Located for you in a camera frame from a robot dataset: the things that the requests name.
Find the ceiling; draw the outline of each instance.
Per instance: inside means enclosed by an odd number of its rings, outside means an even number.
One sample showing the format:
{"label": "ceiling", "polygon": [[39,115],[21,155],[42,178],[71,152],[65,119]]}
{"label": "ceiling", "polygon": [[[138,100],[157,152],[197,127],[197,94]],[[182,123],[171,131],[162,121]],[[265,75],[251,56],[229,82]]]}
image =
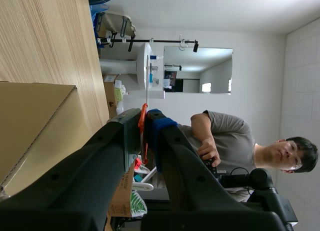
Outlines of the ceiling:
{"label": "ceiling", "polygon": [[320,0],[111,0],[137,29],[287,34],[320,17]]}
{"label": "ceiling", "polygon": [[[181,65],[183,72],[202,72],[232,58],[231,48],[200,47],[197,52],[193,48],[181,51],[178,47],[164,47],[164,65]],[[167,71],[178,71],[166,67]]]}

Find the eyeglasses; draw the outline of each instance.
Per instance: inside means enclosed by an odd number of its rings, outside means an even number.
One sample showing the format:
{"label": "eyeglasses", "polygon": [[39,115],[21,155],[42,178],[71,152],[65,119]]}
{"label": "eyeglasses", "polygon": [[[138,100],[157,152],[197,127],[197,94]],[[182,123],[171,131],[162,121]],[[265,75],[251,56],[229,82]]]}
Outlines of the eyeglasses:
{"label": "eyeglasses", "polygon": [[297,144],[290,140],[287,141],[287,150],[289,152],[289,162],[291,165],[291,168],[289,170],[295,171],[302,167],[301,158],[298,156],[298,146]]}

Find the man's hand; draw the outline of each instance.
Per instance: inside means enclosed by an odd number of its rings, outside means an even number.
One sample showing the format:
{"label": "man's hand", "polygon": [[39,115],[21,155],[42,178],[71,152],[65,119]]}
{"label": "man's hand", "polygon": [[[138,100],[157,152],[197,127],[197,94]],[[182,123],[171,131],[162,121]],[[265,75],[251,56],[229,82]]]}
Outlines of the man's hand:
{"label": "man's hand", "polygon": [[212,167],[217,167],[221,163],[220,156],[213,138],[203,140],[202,146],[198,149],[198,155],[203,160],[214,159]]}

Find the green and white bag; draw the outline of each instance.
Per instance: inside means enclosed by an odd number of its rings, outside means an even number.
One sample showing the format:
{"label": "green and white bag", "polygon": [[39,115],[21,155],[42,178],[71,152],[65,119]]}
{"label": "green and white bag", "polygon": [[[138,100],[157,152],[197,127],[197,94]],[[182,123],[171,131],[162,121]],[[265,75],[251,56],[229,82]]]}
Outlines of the green and white bag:
{"label": "green and white bag", "polygon": [[145,201],[136,191],[131,193],[130,206],[132,217],[143,216],[148,212]]}

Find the sink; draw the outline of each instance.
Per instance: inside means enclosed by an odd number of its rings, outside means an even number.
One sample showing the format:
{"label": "sink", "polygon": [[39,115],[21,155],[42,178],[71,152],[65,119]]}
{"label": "sink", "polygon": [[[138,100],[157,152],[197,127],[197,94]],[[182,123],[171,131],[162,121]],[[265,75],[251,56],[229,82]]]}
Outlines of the sink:
{"label": "sink", "polygon": [[100,59],[101,69],[107,74],[136,74],[140,89],[147,89],[147,67],[150,67],[152,49],[149,43],[142,44],[138,49],[136,60]]}

